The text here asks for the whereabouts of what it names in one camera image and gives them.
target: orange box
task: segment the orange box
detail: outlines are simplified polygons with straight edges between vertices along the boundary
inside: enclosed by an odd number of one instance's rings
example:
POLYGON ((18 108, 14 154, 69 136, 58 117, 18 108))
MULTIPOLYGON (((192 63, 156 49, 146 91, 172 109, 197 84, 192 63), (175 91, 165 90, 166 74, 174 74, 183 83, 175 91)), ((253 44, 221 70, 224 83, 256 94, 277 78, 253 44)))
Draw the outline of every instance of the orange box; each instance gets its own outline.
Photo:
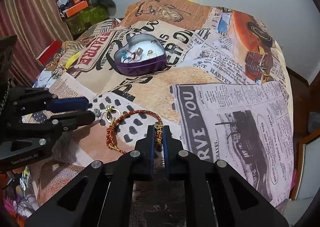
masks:
POLYGON ((66 11, 67 17, 71 17, 72 15, 78 13, 79 11, 81 11, 82 9, 85 9, 88 6, 89 5, 88 5, 88 2, 86 0, 85 1, 81 1, 79 4, 76 4, 75 6, 70 7, 66 11))

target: red and beige striped curtain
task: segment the red and beige striped curtain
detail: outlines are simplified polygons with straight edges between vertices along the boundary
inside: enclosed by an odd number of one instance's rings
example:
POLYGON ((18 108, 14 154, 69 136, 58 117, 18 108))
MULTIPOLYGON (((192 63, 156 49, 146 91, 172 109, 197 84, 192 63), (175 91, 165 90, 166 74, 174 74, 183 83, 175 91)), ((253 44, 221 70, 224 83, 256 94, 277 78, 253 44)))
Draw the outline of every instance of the red and beige striped curtain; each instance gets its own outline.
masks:
POLYGON ((57 0, 1 0, 0 36, 17 35, 10 77, 29 86, 41 72, 36 58, 54 40, 72 40, 59 15, 57 0))

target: bed sheet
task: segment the bed sheet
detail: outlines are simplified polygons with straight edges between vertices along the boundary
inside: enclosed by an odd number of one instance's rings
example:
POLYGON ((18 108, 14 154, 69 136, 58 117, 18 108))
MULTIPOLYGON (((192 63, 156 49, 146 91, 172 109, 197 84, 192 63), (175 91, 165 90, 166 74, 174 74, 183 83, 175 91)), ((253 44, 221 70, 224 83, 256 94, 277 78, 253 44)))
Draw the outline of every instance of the bed sheet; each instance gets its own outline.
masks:
MULTIPOLYGON (((292 91, 279 44, 262 22, 224 7, 185 0, 142 0, 128 7, 116 27, 114 20, 106 20, 87 36, 81 38, 86 46, 78 60, 50 92, 59 97, 87 96, 96 123, 64 136, 54 150, 57 163, 79 166, 78 172, 93 160, 118 159, 121 154, 105 144, 105 106, 113 105, 121 112, 148 109, 170 125, 172 135, 183 141, 185 149, 207 161, 225 159, 273 206, 288 198, 293 171, 292 91), (166 50, 167 68, 144 76, 124 76, 113 55, 127 44, 127 38, 139 33, 159 39, 166 50), (219 128, 225 121, 231 126, 219 128), (244 131, 253 133, 241 134, 244 131)), ((132 150, 154 123, 146 115, 126 119, 117 129, 119 148, 132 150)), ((136 218, 132 216, 130 226, 138 222, 157 226, 163 222, 159 217, 169 217, 172 226, 184 226, 183 184, 163 179, 161 149, 156 150, 155 158, 157 180, 136 183, 132 202, 136 218)), ((52 162, 45 162, 31 166, 35 192, 54 168, 52 162)), ((69 181, 72 175, 64 174, 64 178, 69 181)), ((57 191, 40 189, 41 201, 41 193, 48 199, 57 191)))

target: green storage bin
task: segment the green storage bin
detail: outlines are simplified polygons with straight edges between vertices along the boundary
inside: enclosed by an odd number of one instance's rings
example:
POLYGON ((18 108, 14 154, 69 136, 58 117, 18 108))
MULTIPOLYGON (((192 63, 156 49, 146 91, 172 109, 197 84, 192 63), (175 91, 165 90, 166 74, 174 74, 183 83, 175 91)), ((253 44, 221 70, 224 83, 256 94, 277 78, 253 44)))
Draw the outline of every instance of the green storage bin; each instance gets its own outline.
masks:
POLYGON ((88 6, 73 16, 66 19, 72 34, 80 34, 87 31, 90 26, 108 19, 108 12, 105 8, 88 6))

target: screw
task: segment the screw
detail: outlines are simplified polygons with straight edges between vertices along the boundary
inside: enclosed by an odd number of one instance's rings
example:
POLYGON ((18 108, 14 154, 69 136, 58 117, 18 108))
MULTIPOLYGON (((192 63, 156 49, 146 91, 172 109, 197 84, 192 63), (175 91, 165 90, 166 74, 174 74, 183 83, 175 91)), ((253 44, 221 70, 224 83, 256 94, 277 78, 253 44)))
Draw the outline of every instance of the screw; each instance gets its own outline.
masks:
POLYGON ((140 152, 138 150, 133 150, 130 152, 130 156, 132 156, 133 158, 136 158, 140 156, 140 152))
POLYGON ((39 144, 40 145, 45 145, 47 143, 47 141, 45 139, 39 139, 39 144))
POLYGON ((218 160, 218 161, 217 161, 217 166, 218 166, 218 167, 226 167, 226 166, 227 166, 227 163, 226 163, 226 161, 224 161, 224 160, 218 160))
POLYGON ((99 168, 101 165, 102 165, 102 163, 101 163, 99 160, 93 161, 93 162, 91 163, 91 166, 92 166, 93 168, 99 168))
POLYGON ((179 156, 181 156, 181 157, 186 157, 187 155, 189 155, 188 151, 186 151, 186 150, 180 150, 180 151, 178 152, 178 154, 179 154, 179 156))

